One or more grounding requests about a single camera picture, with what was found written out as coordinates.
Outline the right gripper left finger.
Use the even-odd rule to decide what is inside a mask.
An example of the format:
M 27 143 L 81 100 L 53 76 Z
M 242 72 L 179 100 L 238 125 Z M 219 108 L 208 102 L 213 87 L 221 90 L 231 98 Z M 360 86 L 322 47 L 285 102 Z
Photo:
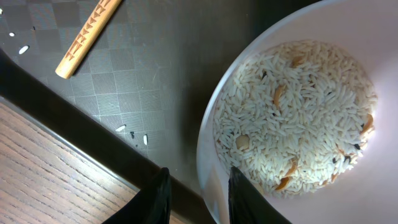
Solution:
M 164 167 L 103 224 L 169 224 L 171 195 L 170 174 Z

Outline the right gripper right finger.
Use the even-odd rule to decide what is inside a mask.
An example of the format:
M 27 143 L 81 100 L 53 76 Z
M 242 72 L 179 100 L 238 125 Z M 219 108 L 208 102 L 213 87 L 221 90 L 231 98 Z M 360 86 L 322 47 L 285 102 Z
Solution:
M 237 167 L 230 170 L 228 206 L 230 224 L 291 224 Z

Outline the white bowl with rice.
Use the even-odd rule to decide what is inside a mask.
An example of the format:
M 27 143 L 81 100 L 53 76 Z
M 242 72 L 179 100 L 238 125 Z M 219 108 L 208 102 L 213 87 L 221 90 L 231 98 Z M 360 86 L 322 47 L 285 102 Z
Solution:
M 198 137 L 217 223 L 232 167 L 292 223 L 397 222 L 396 1 L 320 1 L 244 49 Z

